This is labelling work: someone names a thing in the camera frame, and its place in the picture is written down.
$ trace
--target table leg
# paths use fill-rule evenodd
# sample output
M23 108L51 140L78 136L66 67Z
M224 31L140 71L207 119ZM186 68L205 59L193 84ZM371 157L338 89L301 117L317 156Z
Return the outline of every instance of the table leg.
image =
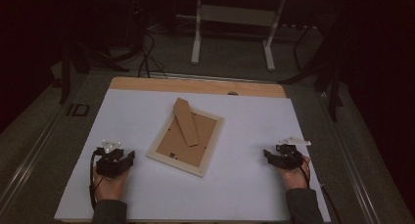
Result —
M281 0L274 22L272 23L269 36L266 40L263 40L263 50L265 52L266 66L268 67L269 71L275 70L274 60L272 58L271 43L272 43L272 40L274 39L274 34L275 34L275 31L277 30L278 22L280 21L281 13L283 12L285 2L286 0Z
M199 63L199 54L201 52L201 8L202 0L198 0L198 7L196 10L196 34L195 41L193 42L193 52L192 52L192 65Z

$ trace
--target wooden table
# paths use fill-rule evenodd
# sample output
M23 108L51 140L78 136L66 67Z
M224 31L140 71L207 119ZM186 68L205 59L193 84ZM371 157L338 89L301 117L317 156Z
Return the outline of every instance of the wooden table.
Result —
M250 82L201 81L183 79L152 79L116 77L110 89L170 91L200 94L224 94L235 92L241 96L285 98L281 85Z
M228 96L237 92L239 96ZM224 118L201 178L162 164L146 153L171 115L177 98ZM302 137L291 100L280 85L116 77L66 186L56 219L89 222L89 162L103 139L120 141L136 159L126 183L128 222L269 222L290 216L281 178L262 150ZM298 150L309 156L306 146ZM330 221L312 163L310 187Z

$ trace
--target cable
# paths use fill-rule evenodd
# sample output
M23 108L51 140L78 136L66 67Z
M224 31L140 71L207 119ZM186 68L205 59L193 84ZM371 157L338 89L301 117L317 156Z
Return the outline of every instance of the cable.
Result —
M324 195L326 195L327 200L330 203L330 206L333 208L333 211L335 212L336 218L338 219L339 223L342 224L342 219L340 219L340 215L332 201L332 198L329 196L329 193L327 192L326 188L324 187L324 184L320 182L320 180L317 178L318 183L320 184L320 188L323 191Z
M293 157L293 155L291 155L289 150L286 150L286 154L288 156L290 156L290 158L297 164L297 167L300 169L302 175L304 176L305 182L307 183L307 189L309 189L310 188L310 178L309 178L309 176L307 176L304 169L302 169L301 164L299 164L299 162Z

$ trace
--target dark background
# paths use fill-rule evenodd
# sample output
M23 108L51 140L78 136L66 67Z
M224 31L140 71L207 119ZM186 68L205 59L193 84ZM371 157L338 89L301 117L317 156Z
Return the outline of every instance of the dark background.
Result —
M54 81L50 67L61 59L63 34L68 25L75 31L82 27L79 37L96 47L106 45L111 39L119 40L128 33L120 25L122 22L113 22L118 26L110 31L97 26L101 21L95 16L92 1L0 0L0 132ZM107 5L110 8L114 5L123 13L129 6L122 1L115 0ZM186 14L195 8L195 0L146 2L149 13L170 27L174 27L176 13ZM347 60L341 69L341 79L348 86L396 186L414 215L413 2L349 0L337 26L333 27L337 35L325 41L322 47L326 47L327 54L336 52ZM282 21L307 24L304 18L309 15L305 11L309 10L299 9L299 4L293 2L287 5ZM350 39L356 43L348 50L339 50L341 44Z

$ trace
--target black cable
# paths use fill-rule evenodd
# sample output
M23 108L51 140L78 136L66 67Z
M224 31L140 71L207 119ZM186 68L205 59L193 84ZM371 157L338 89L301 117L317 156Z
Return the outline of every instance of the black cable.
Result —
M89 164L89 198L93 209L95 209L95 205L97 204L97 201L95 200L96 188L94 188L94 158L97 154L98 149L92 154L91 162Z
M305 182L307 183L307 189L309 189L310 188L310 178L307 176L304 169L302 169L301 164L299 164L299 162L293 157L293 155L291 155L290 151L286 150L286 153L287 153L288 156L290 156L290 158L293 159L293 161L297 164L297 167L301 170L301 173L304 176Z
M342 219L340 219L340 215L332 201L332 198L329 196L329 193L327 192L326 188L324 187L324 184L322 182L320 182L320 180L317 178L318 183L320 183L320 188L323 191L324 195L326 195L327 200L330 203L330 206L333 208L333 211L335 212L335 215L339 221L340 224L342 224Z

